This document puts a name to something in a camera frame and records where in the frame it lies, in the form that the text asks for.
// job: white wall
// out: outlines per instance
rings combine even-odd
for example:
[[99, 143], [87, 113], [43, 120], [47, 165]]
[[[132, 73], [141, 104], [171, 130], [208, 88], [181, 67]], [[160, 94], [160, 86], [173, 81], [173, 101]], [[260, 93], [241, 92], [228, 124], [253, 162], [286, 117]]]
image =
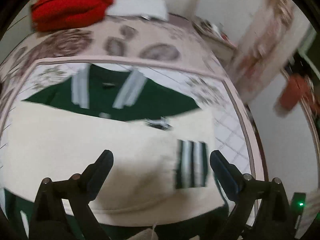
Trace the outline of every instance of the white wall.
[[252, 22], [253, 15], [263, 0], [200, 0], [196, 15], [215, 25], [223, 25], [223, 31], [233, 43], [238, 43]]
[[8, 30], [0, 41], [0, 63], [2, 63], [9, 53], [29, 34], [32, 33], [31, 28], [31, 1], [18, 13], [10, 24]]
[[249, 103], [266, 156], [269, 179], [279, 177], [289, 201], [294, 192], [310, 192], [318, 186], [318, 160], [309, 123], [300, 104], [287, 115], [275, 109], [286, 86], [279, 73]]

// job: floral pattern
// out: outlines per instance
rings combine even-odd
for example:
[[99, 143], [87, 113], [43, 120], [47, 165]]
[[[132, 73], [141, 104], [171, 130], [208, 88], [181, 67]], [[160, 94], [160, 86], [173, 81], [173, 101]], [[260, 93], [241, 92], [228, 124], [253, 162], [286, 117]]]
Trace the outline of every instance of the floral pattern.
[[105, 50], [110, 56], [121, 56], [124, 57], [126, 53], [125, 40], [116, 37], [109, 37], [107, 39]]
[[159, 61], [172, 61], [180, 57], [180, 52], [173, 45], [154, 44], [145, 48], [139, 55], [139, 58], [153, 59]]
[[196, 101], [204, 105], [220, 105], [225, 107], [228, 101], [221, 94], [220, 90], [210, 85], [201, 77], [189, 78], [187, 85], [191, 88], [191, 93], [194, 95]]
[[182, 29], [170, 23], [162, 23], [156, 21], [147, 21], [149, 24], [153, 24], [158, 28], [165, 29], [169, 33], [169, 37], [172, 40], [185, 40], [196, 41], [202, 49], [208, 51], [208, 53], [212, 53], [210, 48], [207, 46], [206, 42], [197, 34], [194, 29]]
[[33, 89], [42, 90], [46, 87], [64, 82], [68, 77], [67, 72], [61, 69], [61, 65], [54, 65], [36, 76]]
[[138, 31], [128, 25], [122, 25], [120, 27], [120, 33], [124, 36], [124, 39], [129, 41], [138, 33]]
[[32, 48], [24, 56], [27, 47], [18, 50], [14, 55], [14, 63], [2, 80], [3, 87], [0, 96], [0, 115], [12, 93], [15, 84], [19, 82], [31, 64], [41, 58], [70, 57], [85, 50], [92, 43], [92, 32], [71, 29], [55, 32], [40, 44]]

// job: folded clothes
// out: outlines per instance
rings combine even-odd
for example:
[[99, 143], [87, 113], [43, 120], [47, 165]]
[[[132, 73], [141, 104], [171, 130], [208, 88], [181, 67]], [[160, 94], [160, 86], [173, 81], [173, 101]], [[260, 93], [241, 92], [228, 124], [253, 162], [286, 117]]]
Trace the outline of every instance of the folded clothes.
[[38, 31], [89, 26], [103, 19], [113, 0], [39, 0], [32, 6], [32, 21]]

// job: black and white stripes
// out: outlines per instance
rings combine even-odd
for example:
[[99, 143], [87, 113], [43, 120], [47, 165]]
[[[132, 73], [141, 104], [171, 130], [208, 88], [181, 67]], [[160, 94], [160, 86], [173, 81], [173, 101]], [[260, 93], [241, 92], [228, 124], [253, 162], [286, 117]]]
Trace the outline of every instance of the black and white stripes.
[[179, 140], [176, 189], [205, 187], [208, 175], [207, 145]]

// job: white stripe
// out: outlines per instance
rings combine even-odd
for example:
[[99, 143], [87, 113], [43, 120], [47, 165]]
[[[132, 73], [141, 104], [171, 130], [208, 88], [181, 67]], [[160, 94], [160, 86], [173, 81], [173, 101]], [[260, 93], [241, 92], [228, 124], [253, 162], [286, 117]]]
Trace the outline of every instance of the white stripe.
[[24, 230], [26, 232], [27, 237], [29, 238], [29, 223], [28, 223], [28, 217], [26, 215], [25, 212], [20, 210], [20, 215], [21, 215], [21, 219], [22, 219], [22, 224], [24, 227]]
[[136, 68], [131, 72], [129, 77], [126, 79], [124, 84], [122, 85], [120, 91], [117, 94], [117, 97], [113, 103], [113, 108], [122, 109], [124, 104], [132, 91], [133, 85], [137, 81], [137, 78], [140, 76], [139, 70]]
[[86, 65], [83, 70], [79, 71], [78, 85], [80, 91], [80, 107], [89, 109], [89, 65]]
[[118, 71], [118, 72], [129, 72], [133, 67], [129, 65], [121, 65], [114, 63], [93, 63], [98, 67], [102, 67], [108, 70]]
[[133, 106], [136, 103], [146, 82], [147, 82], [147, 78], [141, 72], [139, 72], [139, 77], [137, 78], [137, 82], [134, 84], [132, 92], [130, 93], [130, 96], [126, 100], [126, 103], [125, 103], [126, 106]]
[[5, 216], [6, 212], [5, 212], [5, 195], [4, 195], [4, 189], [0, 188], [0, 208], [2, 209], [3, 213]]
[[194, 168], [195, 168], [195, 185], [201, 187], [203, 177], [203, 164], [202, 164], [202, 145], [195, 142], [194, 150]]
[[182, 161], [181, 161], [181, 181], [182, 188], [190, 187], [191, 183], [191, 165], [190, 156], [191, 155], [191, 142], [183, 141], [182, 143]]
[[73, 104], [79, 105], [78, 73], [71, 78], [71, 101]]

